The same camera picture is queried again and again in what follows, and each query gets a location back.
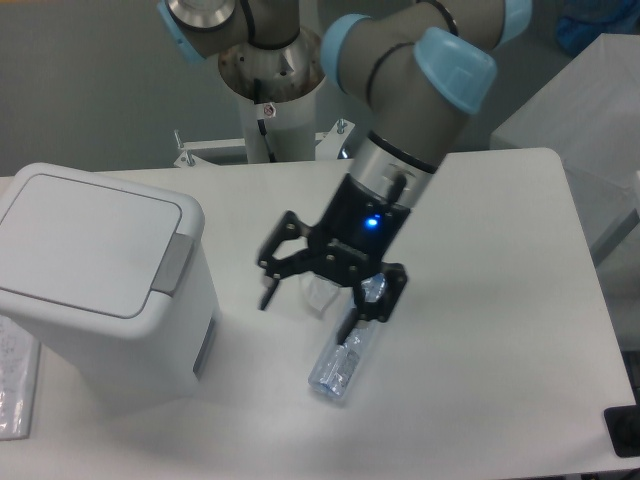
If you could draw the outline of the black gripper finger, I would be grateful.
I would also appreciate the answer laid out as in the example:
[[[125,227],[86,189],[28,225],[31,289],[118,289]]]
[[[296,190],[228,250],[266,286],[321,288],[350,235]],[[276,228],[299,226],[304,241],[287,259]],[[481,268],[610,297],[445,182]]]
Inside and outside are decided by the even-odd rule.
[[[275,253],[283,243],[300,238],[306,240],[305,248],[283,258],[276,257]],[[282,280],[306,272],[316,273],[319,257],[319,231],[302,222],[295,212],[285,211],[258,250],[256,263],[264,270],[264,278],[268,279],[259,309],[267,309]]]
[[[363,280],[353,289],[354,298],[347,306],[344,319],[338,323],[336,343],[345,343],[361,321],[387,322],[407,283],[408,275],[402,264],[383,263],[379,274]]]

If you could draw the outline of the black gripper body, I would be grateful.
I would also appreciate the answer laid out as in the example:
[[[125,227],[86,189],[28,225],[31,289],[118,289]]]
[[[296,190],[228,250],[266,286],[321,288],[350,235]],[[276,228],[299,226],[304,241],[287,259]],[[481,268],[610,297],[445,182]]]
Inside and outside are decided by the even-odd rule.
[[[312,271],[343,287],[381,272],[381,262],[411,209],[398,203],[407,185],[392,176],[381,195],[345,175],[319,222],[309,234]]]

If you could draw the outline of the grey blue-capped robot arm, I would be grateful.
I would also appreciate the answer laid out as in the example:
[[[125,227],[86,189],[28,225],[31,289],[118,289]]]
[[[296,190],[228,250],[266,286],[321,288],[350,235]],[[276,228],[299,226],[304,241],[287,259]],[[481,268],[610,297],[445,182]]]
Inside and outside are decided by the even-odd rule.
[[[275,163],[312,150],[286,105],[323,81],[362,101],[373,124],[321,219],[286,212],[257,262],[273,295],[312,272],[348,287],[343,344],[361,322],[387,321],[407,283],[384,261],[412,208],[497,73],[491,51],[528,26],[529,1],[417,1],[383,19],[349,14],[322,37],[304,29],[295,1],[161,1],[174,44],[191,62],[216,58],[226,85],[249,104],[248,156]]]

